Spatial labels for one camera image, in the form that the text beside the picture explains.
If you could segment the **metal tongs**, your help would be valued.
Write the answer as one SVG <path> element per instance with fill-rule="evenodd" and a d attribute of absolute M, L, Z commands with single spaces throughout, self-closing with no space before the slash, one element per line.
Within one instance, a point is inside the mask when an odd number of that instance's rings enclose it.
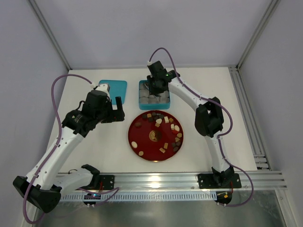
<path fill-rule="evenodd" d="M 156 101 L 160 101 L 161 100 L 161 97 L 162 97 L 162 93 L 158 93 L 158 94 L 152 94 L 151 91 L 150 91 L 150 88 L 149 88 L 149 84 L 148 82 L 143 82 L 143 88 L 145 90 L 145 93 L 147 95 L 148 98 L 150 99 L 156 99 Z"/>

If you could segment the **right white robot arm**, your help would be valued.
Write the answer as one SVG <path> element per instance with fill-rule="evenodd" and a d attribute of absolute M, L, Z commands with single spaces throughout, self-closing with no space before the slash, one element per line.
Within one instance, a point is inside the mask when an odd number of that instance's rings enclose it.
<path fill-rule="evenodd" d="M 147 67 L 150 71 L 147 76 L 150 94 L 169 91 L 195 111 L 195 129 L 205 138 L 212 158 L 212 173 L 197 175 L 199 188 L 241 188 L 240 177 L 226 160 L 224 144 L 218 138 L 224 123 L 220 100 L 201 95 L 187 85 L 175 70 L 167 71 L 160 61 L 148 62 Z"/>

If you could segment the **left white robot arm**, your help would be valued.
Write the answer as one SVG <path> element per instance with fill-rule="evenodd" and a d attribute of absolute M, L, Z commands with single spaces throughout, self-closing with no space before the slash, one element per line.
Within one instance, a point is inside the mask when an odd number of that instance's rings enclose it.
<path fill-rule="evenodd" d="M 122 122 L 125 119 L 121 97 L 116 97 L 117 109 L 104 91 L 92 90 L 77 109 L 66 114 L 59 134 L 38 164 L 26 175 L 17 176 L 13 186 L 18 193 L 44 213 L 51 212 L 62 196 L 84 188 L 95 189 L 100 171 L 85 164 L 63 178 L 57 174 L 73 150 L 99 123 Z"/>

